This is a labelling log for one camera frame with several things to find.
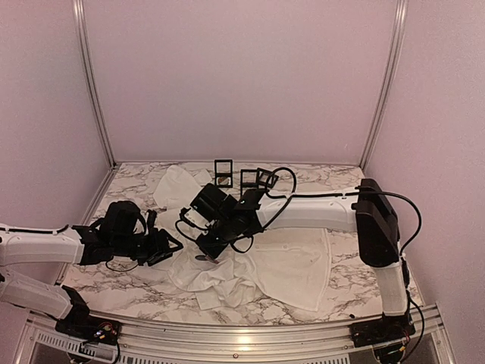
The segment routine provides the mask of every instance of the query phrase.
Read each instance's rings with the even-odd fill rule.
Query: metal rail
[[[384,112],[386,111],[386,104],[389,98],[390,89],[393,85],[394,77],[399,63],[399,56],[401,55],[402,41],[404,39],[405,19],[408,10],[408,0],[398,0],[396,6],[396,16],[394,19],[393,38],[391,39],[391,47],[389,57],[387,59],[386,73],[380,89],[379,99],[372,119],[371,129],[369,130],[368,138],[365,143],[364,151],[362,152],[360,168],[365,172],[366,167],[371,160],[372,152],[374,151],[377,136],[382,125]]]
[[[311,362],[315,358],[369,350],[371,347],[354,347],[349,325],[380,317],[374,315],[305,325],[234,326],[157,322],[103,312],[92,314],[121,322],[119,342],[121,352],[126,358],[143,356],[164,358],[171,362],[211,363]],[[417,330],[414,336],[417,337],[422,327],[420,316],[415,309],[411,314]],[[424,307],[423,314],[426,334],[443,330],[443,321],[435,305]],[[26,330],[54,333],[54,326],[55,323],[50,318],[33,313],[29,317]],[[18,355],[28,356],[30,349],[24,348],[21,351],[25,350],[27,352]]]
[[[94,70],[92,69],[91,54],[89,53],[88,33],[86,28],[86,18],[84,17],[84,1],[73,0],[74,17],[77,25],[77,36],[79,38],[81,58],[83,61],[84,76],[88,87],[89,98],[91,100],[92,110],[95,116],[96,129],[101,140],[103,153],[105,154],[106,162],[110,168],[116,166],[114,160],[113,149],[109,140],[108,130],[105,124],[105,117],[99,102],[98,90],[96,89],[96,82],[94,77]]]

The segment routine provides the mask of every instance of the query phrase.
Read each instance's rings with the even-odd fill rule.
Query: white wall
[[[358,164],[396,1],[105,0],[85,8],[118,160]]]
[[[410,2],[406,38],[366,175],[424,216],[409,250],[457,363],[485,357],[485,2]],[[415,228],[401,210],[405,234]]]
[[[80,63],[72,3],[0,1],[0,221],[77,223],[108,171]],[[25,265],[49,280],[52,265]],[[0,305],[0,362],[26,311]]]

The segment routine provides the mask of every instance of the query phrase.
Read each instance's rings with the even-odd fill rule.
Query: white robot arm
[[[180,220],[201,228],[195,240],[207,260],[242,238],[272,228],[329,228],[356,231],[359,255],[377,277],[383,315],[351,326],[357,347],[397,340],[414,334],[409,315],[409,275],[399,251],[397,214],[375,180],[356,188],[325,193],[272,196],[266,189],[247,190],[237,201],[213,184],[206,185],[183,209]]]
[[[154,265],[183,248],[166,230],[154,226],[155,219],[155,212],[149,212],[146,221],[133,202],[120,201],[113,202],[106,216],[91,226],[49,231],[0,225],[0,301],[45,313],[58,322],[57,331],[91,340],[107,320],[91,316],[74,289],[44,284],[7,266],[26,262],[94,265],[114,256]],[[138,221],[143,232],[136,233]],[[110,333],[100,337],[106,344],[115,344],[119,322],[108,322]]]

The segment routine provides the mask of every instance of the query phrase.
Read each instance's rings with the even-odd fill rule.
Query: white towel
[[[165,201],[162,204],[177,207],[158,216],[161,226],[170,230],[180,207],[187,206],[201,188],[188,172],[177,169],[181,168],[173,168],[170,174],[167,170],[167,178],[162,178],[157,187],[158,192],[166,194],[158,195]],[[180,226],[191,237],[200,233]],[[330,244],[324,229],[265,231],[255,235],[254,246],[246,254],[227,247],[217,258],[219,264],[196,260],[202,254],[199,248],[175,231],[171,233],[183,241],[184,249],[174,257],[168,276],[178,288],[195,292],[201,309],[236,307],[252,302],[263,292],[300,309],[318,310],[330,276]],[[237,246],[245,249],[248,243],[241,240]]]
[[[171,165],[155,189],[153,199],[161,209],[179,209],[188,206],[210,181],[211,176],[205,169],[192,177],[185,169]]]

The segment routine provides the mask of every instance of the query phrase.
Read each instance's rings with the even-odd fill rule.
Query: marble tabletop
[[[213,175],[214,170],[213,162],[123,163],[94,218],[103,216],[111,202],[122,199],[134,201],[143,211],[154,209],[162,212],[152,194],[171,165],[179,165],[194,176],[203,169]],[[364,177],[357,167],[235,162],[234,186],[239,187],[241,168],[261,167],[273,170],[283,165],[296,172],[298,190],[305,192],[357,186]],[[281,182],[289,185],[284,177]],[[237,188],[227,192],[239,198]],[[76,289],[91,310],[168,322],[291,325],[348,319],[350,315],[364,317],[382,312],[376,278],[358,256],[356,234],[328,231],[328,237],[332,252],[330,280],[317,312],[297,309],[265,295],[236,308],[224,306],[201,310],[194,293],[175,287],[165,270],[150,267],[138,267],[129,273],[118,273],[108,270],[104,264],[72,265],[64,284]],[[170,259],[160,264],[168,265]],[[410,289],[417,303],[421,304],[413,279]]]

